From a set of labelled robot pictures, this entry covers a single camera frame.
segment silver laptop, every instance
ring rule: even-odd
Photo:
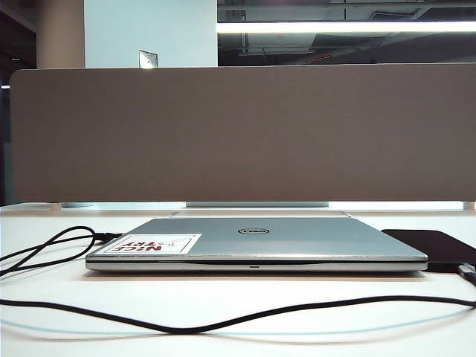
[[[415,271],[427,256],[352,218],[153,219],[86,257],[101,271]]]

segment ceiling light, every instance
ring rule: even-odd
[[[217,33],[476,32],[476,22],[237,22],[216,24]]]

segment black smartphone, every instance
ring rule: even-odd
[[[462,263],[476,265],[476,249],[443,232],[413,229],[382,232],[428,255],[427,271],[455,272]]]

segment white desk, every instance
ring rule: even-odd
[[[476,245],[475,212],[347,212],[375,228],[445,231]],[[154,217],[326,216],[328,210],[1,210],[1,255],[40,244],[72,225],[124,232]],[[64,257],[84,243],[42,254]],[[83,306],[169,326],[196,326],[279,306],[372,295],[474,300],[456,274],[412,276],[104,275],[84,259],[1,279],[1,296]],[[1,307],[2,356],[461,356],[471,355],[476,313],[438,303],[372,303],[294,312],[206,335],[164,335],[49,309]]]

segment white sticker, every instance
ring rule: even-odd
[[[170,255],[187,254],[201,234],[128,234],[97,254]]]

